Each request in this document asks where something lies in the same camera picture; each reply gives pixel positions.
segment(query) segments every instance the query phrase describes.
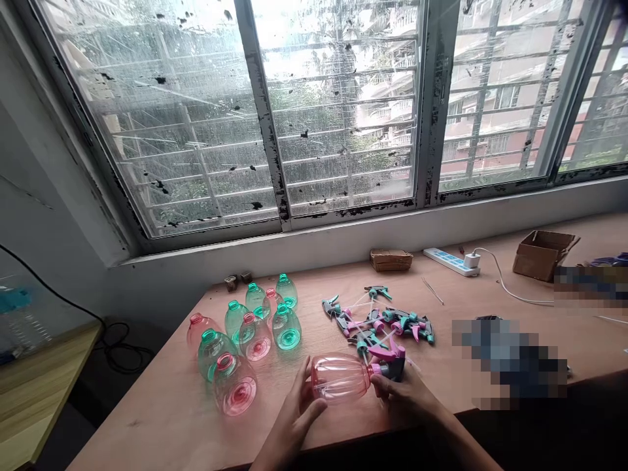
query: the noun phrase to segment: pink plastic bottle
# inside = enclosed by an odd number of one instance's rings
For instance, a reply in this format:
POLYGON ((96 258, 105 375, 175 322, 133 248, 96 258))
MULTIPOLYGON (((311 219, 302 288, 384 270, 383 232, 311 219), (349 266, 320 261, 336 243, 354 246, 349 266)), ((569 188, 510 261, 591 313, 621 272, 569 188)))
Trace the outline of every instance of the pink plastic bottle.
POLYGON ((273 324, 272 314, 277 312, 277 306, 282 303, 283 298, 274 288, 266 290, 266 297, 262 301, 262 318, 268 323, 269 327, 272 327, 273 324))
POLYGON ((374 374, 372 365, 346 353, 327 353, 312 359, 315 398, 331 404, 356 400, 366 393, 374 374))
POLYGON ((201 344, 203 332, 212 328, 216 332, 222 332, 218 324, 210 317, 205 317, 200 313, 192 314, 190 326, 188 327, 188 348, 190 355, 194 359, 198 358, 198 346, 201 344))
POLYGON ((240 351, 250 361, 264 358, 270 351, 273 341, 266 320, 260 319, 253 313, 244 316, 240 327, 240 351))
POLYGON ((240 415, 253 403, 257 380, 251 365, 238 355, 223 353, 216 361, 214 395, 225 415, 240 415))

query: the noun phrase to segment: power strip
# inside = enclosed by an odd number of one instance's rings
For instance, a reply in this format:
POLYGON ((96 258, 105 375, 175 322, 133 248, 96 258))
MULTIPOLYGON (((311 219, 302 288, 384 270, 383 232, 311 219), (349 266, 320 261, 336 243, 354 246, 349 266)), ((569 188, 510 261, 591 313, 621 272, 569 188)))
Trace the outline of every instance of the power strip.
POLYGON ((436 247, 433 247, 431 249, 425 249, 423 251, 423 255, 437 261, 447 268, 451 268, 453 271, 461 274, 462 276, 478 276, 480 274, 480 267, 467 268, 466 266, 464 266, 464 260, 461 260, 456 256, 450 255, 447 252, 443 252, 436 247))

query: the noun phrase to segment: plastic container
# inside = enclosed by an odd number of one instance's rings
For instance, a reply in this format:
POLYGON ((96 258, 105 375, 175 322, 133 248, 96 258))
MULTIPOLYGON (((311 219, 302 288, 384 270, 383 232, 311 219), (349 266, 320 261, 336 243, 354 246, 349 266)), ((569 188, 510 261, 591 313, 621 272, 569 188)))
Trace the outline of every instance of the plastic container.
POLYGON ((268 325, 272 328, 273 313, 277 312, 277 306, 283 303, 283 298, 277 294, 274 288, 266 290, 266 296, 262 302, 262 318, 267 320, 268 325))
POLYGON ((262 302, 266 297, 266 293, 261 289, 257 283, 249 283, 249 289, 247 291, 247 297, 245 303, 253 314, 259 318, 263 318, 262 302))
POLYGON ((247 313, 240 328, 240 351, 250 361, 264 358, 273 344, 266 321, 255 314, 247 313))
POLYGON ((312 389, 315 398, 330 404, 355 401, 364 396, 374 374, 372 365, 346 353, 327 353, 312 358, 312 389))
POLYGON ((223 353, 214 373, 214 395, 218 409, 225 415, 240 415, 247 410, 257 393, 257 378, 247 360, 223 353))
POLYGON ((0 331, 2 354, 13 359, 50 342, 52 337, 39 322, 26 289, 0 287, 0 331))
POLYGON ((284 303, 291 308, 294 312, 296 312, 296 306, 299 302, 299 297, 296 293, 296 286, 288 275, 282 273, 279 275, 279 280, 277 280, 277 286, 275 287, 275 291, 278 295, 280 295, 284 303))
POLYGON ((279 304, 273 316, 273 337, 282 350, 292 350, 301 341, 299 318, 286 303, 279 304))
POLYGON ((216 370, 216 361, 223 353, 231 353, 237 355, 237 347, 227 335, 219 330, 212 328, 207 329, 201 335, 200 345, 198 346, 198 372, 204 380, 213 381, 216 370))
POLYGON ((229 303, 227 312, 224 315, 224 331, 236 345, 238 344, 242 321, 244 320, 245 314, 248 312, 249 310, 245 305, 233 300, 229 303))
POLYGON ((205 317, 201 313, 192 314, 190 318, 190 326, 188 327, 188 349, 193 358, 198 357, 198 346, 201 344, 201 336, 208 328, 220 332, 220 328, 216 321, 209 317, 205 317))

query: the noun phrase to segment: window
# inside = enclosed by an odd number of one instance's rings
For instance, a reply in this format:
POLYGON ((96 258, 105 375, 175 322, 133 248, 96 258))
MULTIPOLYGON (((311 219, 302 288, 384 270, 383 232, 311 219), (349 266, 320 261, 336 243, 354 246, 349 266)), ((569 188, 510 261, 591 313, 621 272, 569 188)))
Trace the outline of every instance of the window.
POLYGON ((495 109, 514 108, 519 100, 521 87, 503 87, 497 90, 495 96, 495 109))
POLYGON ((498 136, 492 137, 487 141, 486 153, 489 155, 498 154, 500 152, 506 152, 508 149, 508 140, 510 136, 498 136))
MULTIPOLYGON (((456 101, 449 105, 447 115, 453 116, 454 114, 462 114, 462 101, 456 101)), ((452 118, 447 120, 447 124, 454 124, 460 121, 462 121, 462 118, 452 118)))
POLYGON ((628 33, 608 28, 559 171, 626 162, 628 158, 628 33))
POLYGON ((628 174, 608 3, 424 6, 16 2, 146 253, 628 174))
POLYGON ((443 147, 443 160, 454 160, 456 158, 456 144, 445 144, 443 147))

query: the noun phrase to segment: glass pane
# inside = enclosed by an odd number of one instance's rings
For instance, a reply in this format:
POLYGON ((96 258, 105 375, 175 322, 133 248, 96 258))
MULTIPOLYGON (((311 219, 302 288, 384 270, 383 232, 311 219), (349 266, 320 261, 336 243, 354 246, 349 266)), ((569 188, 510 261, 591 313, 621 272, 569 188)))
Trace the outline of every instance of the glass pane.
POLYGON ((611 21, 559 172, 628 160, 628 31, 611 21))
POLYGON ((461 2, 440 192, 539 176, 536 154, 582 4, 461 2))
POLYGON ((232 0, 39 2, 150 236, 277 217, 232 0))
POLYGON ((417 2, 253 9, 292 213, 412 196, 417 2))

